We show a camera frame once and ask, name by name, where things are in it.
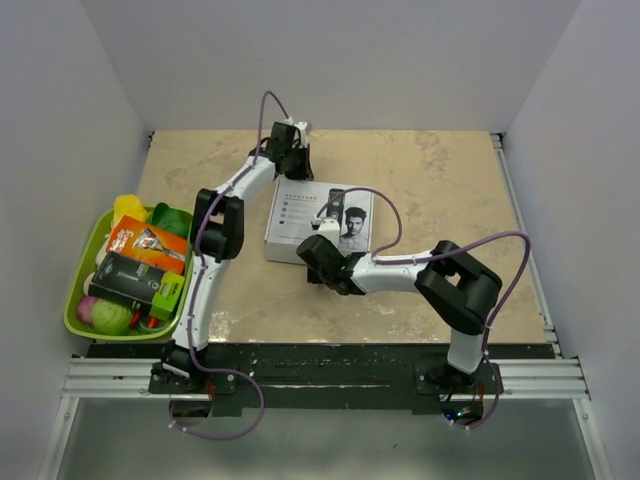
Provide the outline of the white cardboard box lid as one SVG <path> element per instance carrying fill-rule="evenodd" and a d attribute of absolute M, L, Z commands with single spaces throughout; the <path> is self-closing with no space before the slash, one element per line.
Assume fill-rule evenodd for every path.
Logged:
<path fill-rule="evenodd" d="M 314 218 L 337 222 L 337 247 L 343 253 L 366 252 L 371 244 L 374 198 L 369 191 L 351 185 L 278 181 L 265 234 L 265 259 L 300 264 L 300 243 L 315 233 Z"/>

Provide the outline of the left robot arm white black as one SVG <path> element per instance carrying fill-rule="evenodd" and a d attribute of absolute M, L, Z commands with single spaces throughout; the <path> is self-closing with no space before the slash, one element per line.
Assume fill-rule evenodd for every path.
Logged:
<path fill-rule="evenodd" d="M 203 364 L 216 297 L 231 261 L 243 246 L 245 206 L 263 187 L 283 175 L 312 180 L 308 136 L 311 125 L 287 118 L 273 124 L 244 165 L 214 190 L 201 189 L 190 231 L 188 267 L 179 323 L 163 349 L 161 366 L 185 392 L 200 390 L 207 380 Z"/>

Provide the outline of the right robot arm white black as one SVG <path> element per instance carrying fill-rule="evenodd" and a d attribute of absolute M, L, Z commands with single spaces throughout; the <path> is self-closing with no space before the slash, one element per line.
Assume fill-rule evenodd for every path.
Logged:
<path fill-rule="evenodd" d="M 459 393 L 481 380 L 484 333 L 497 304 L 502 280 L 450 241 L 439 242 L 422 259 L 371 253 L 342 254 L 326 237 L 304 240 L 296 254 L 306 264 L 307 281 L 340 295 L 404 292 L 422 295 L 451 328 L 446 363 L 431 371 L 431 381 Z"/>

